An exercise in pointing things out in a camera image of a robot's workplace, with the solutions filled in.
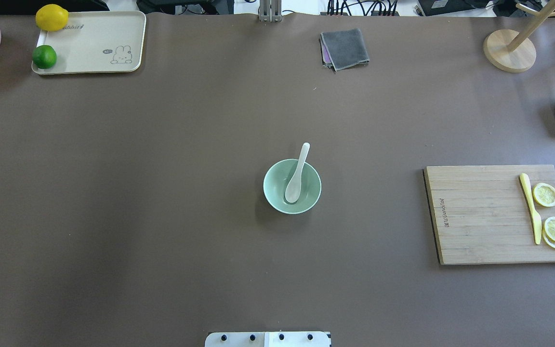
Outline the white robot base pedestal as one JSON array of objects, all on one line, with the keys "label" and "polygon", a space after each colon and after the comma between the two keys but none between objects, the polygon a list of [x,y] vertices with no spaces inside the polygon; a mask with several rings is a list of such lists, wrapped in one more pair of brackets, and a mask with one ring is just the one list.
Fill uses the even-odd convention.
[{"label": "white robot base pedestal", "polygon": [[205,347],[331,347],[329,332],[213,332],[205,338]]}]

